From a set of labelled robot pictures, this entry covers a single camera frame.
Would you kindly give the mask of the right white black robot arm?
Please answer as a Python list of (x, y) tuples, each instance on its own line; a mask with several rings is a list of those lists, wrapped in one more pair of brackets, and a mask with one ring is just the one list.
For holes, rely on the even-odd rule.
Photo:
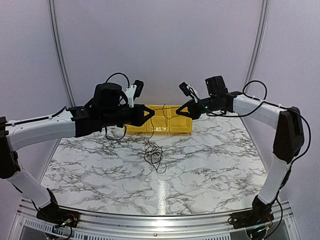
[(234, 213), (231, 218), (236, 224), (261, 224), (269, 218), (272, 206), (280, 190), (286, 185), (292, 166), (303, 156), (300, 152), (305, 143), (303, 125), (307, 120), (297, 107), (285, 107), (249, 96), (244, 91), (230, 92), (221, 75), (205, 80), (207, 98), (200, 98), (189, 84), (179, 85), (183, 94), (191, 99), (176, 110), (176, 114), (197, 120), (202, 114), (211, 117), (228, 117), (234, 113), (237, 118), (252, 118), (275, 130), (273, 160), (264, 185), (252, 202), (252, 209)]

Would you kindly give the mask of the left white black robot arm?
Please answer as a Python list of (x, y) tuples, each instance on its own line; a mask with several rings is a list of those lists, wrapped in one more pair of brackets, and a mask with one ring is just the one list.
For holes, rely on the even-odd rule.
[(33, 201), (37, 218), (62, 223), (76, 212), (59, 207), (49, 189), (42, 186), (18, 163), (19, 149), (33, 144), (62, 138), (88, 136), (110, 126), (141, 127), (155, 114), (144, 104), (136, 104), (143, 89), (142, 81), (135, 81), (126, 90), (112, 82), (100, 83), (84, 106), (64, 107), (59, 112), (25, 120), (0, 119), (0, 177)]

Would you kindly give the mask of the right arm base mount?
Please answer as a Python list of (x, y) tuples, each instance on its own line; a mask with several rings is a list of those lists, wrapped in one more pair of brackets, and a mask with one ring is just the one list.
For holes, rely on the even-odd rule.
[(241, 229), (270, 223), (273, 220), (274, 215), (272, 211), (269, 211), (262, 216), (257, 216), (254, 215), (253, 210), (244, 210), (232, 213), (227, 222), (232, 225), (234, 229)]

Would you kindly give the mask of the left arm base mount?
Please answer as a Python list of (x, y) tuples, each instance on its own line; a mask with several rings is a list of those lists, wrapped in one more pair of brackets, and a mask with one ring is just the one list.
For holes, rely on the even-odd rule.
[(38, 211), (36, 218), (58, 225), (60, 227), (68, 226), (76, 228), (79, 222), (80, 213), (78, 211), (71, 211), (66, 209), (60, 209), (54, 213), (43, 213)]

